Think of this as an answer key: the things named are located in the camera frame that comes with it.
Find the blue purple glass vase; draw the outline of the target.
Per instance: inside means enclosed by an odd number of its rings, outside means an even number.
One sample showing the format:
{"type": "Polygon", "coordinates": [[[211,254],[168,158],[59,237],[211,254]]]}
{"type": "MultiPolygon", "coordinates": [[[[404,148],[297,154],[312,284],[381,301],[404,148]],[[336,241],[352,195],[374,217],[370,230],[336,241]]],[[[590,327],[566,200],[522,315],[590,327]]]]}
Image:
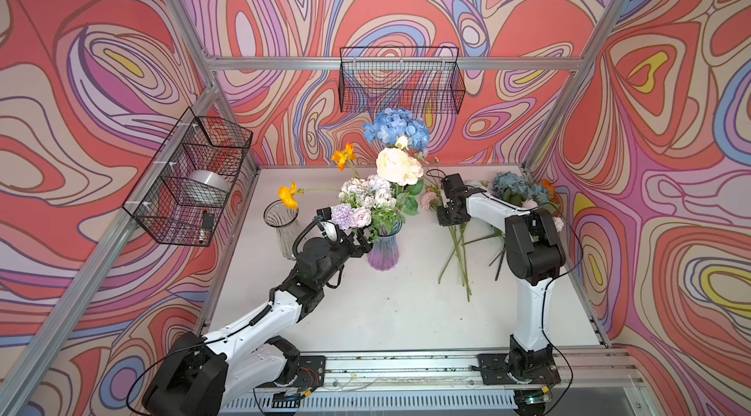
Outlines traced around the blue purple glass vase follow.
{"type": "Polygon", "coordinates": [[[396,222],[391,230],[382,227],[379,237],[374,242],[373,249],[368,255],[368,263],[378,271],[388,271],[396,267],[400,259],[400,251],[396,236],[401,231],[402,222],[396,222]]]}

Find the clear ribbed glass vase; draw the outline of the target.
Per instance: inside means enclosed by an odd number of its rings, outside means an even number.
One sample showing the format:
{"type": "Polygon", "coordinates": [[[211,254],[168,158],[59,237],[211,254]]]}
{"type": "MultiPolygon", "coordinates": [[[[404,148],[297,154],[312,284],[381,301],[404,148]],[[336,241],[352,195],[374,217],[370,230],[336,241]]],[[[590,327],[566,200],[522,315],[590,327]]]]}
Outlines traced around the clear ribbed glass vase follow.
{"type": "Polygon", "coordinates": [[[270,203],[264,210],[263,220],[277,235],[282,256],[293,261],[293,243],[301,232],[298,218],[299,211],[287,207],[281,200],[270,203]]]}

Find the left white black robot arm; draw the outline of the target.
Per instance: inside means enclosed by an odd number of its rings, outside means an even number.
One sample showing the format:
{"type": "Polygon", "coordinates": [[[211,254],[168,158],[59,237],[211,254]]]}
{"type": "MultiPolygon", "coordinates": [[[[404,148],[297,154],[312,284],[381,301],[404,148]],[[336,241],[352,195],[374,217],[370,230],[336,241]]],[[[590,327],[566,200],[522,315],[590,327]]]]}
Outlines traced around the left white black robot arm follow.
{"type": "Polygon", "coordinates": [[[299,351],[282,334],[315,310],[349,259],[373,249],[361,230],[297,239],[301,252],[269,299],[205,336],[182,335],[158,364],[141,404],[148,415],[216,415],[265,384],[298,386],[299,351]]]}

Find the white purple mixed bouquet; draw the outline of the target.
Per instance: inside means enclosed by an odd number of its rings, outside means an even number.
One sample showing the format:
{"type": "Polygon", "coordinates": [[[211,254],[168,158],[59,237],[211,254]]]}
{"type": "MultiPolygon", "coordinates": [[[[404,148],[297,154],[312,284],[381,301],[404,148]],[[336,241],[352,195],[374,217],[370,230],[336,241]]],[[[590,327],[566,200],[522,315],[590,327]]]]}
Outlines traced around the white purple mixed bouquet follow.
{"type": "Polygon", "coordinates": [[[394,186],[378,175],[352,177],[338,201],[332,222],[341,230],[360,229],[371,241],[394,234],[405,222],[394,186]]]}

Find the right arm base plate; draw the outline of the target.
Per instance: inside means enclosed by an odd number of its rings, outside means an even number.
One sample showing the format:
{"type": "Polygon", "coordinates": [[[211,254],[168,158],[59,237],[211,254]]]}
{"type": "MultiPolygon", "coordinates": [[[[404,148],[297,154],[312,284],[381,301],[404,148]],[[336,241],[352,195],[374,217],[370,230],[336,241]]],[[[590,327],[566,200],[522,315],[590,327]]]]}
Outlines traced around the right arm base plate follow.
{"type": "Polygon", "coordinates": [[[532,385],[553,388],[561,375],[553,356],[544,349],[539,353],[483,353],[477,355],[473,370],[480,373],[484,385],[532,385]]]}

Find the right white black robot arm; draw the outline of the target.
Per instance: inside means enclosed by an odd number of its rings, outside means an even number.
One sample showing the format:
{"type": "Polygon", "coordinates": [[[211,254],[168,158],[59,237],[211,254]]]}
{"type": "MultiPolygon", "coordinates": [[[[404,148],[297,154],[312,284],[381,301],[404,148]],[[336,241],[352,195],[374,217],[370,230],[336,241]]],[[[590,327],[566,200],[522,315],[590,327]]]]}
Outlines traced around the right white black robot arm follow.
{"type": "Polygon", "coordinates": [[[457,173],[443,177],[440,188],[446,196],[437,210],[440,225],[482,220],[505,234],[507,264],[517,284],[508,370],[516,379],[526,379],[531,371],[553,364],[549,302],[553,281],[561,276],[566,260],[553,215],[543,208],[523,209],[502,201],[465,184],[457,173]]]}

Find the orange poppy flower stem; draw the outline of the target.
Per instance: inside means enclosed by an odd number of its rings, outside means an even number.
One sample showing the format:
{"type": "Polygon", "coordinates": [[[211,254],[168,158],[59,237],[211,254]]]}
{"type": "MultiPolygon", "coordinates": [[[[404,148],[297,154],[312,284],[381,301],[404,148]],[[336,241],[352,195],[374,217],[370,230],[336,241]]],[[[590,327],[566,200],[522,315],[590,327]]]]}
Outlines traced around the orange poppy flower stem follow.
{"type": "MultiPolygon", "coordinates": [[[[353,143],[346,143],[340,150],[336,150],[332,155],[332,161],[339,171],[345,171],[353,167],[358,156],[353,143]]],[[[297,211],[299,209],[298,199],[309,192],[318,191],[336,191],[336,187],[331,184],[321,184],[321,177],[314,175],[312,179],[301,179],[301,183],[291,181],[289,184],[281,186],[277,191],[278,200],[288,209],[297,211]]]]}

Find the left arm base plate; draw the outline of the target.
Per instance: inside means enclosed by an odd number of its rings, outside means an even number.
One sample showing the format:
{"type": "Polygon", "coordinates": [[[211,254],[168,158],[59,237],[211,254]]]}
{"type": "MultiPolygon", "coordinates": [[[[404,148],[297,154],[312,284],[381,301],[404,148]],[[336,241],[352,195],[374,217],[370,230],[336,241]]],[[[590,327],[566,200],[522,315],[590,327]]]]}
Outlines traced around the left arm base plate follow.
{"type": "Polygon", "coordinates": [[[297,392],[317,390],[325,384],[327,358],[324,355],[301,355],[289,359],[281,375],[260,389],[295,389],[297,392]]]}

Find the cream rose flower stem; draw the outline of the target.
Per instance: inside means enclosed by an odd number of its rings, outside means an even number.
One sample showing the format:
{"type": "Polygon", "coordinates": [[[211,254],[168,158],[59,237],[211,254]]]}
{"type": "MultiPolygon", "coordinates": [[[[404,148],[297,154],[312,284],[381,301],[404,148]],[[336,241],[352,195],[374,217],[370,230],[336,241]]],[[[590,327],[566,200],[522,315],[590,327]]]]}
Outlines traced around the cream rose flower stem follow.
{"type": "Polygon", "coordinates": [[[377,155],[377,176],[389,183],[399,211],[406,216],[418,214],[418,196],[424,190],[424,167],[410,153],[410,138],[405,134],[396,138],[377,155]]]}

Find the blue hydrangea flower stem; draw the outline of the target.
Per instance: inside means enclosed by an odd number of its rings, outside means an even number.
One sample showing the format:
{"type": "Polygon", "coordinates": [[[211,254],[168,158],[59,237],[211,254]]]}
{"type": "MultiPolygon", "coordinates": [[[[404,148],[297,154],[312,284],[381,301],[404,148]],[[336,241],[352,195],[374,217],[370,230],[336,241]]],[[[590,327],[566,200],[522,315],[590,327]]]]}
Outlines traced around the blue hydrangea flower stem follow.
{"type": "Polygon", "coordinates": [[[428,149],[430,133],[428,125],[413,112],[397,108],[386,108],[373,122],[362,126],[365,140],[379,142],[384,146],[396,146],[400,138],[407,140],[406,147],[418,152],[428,149]]]}

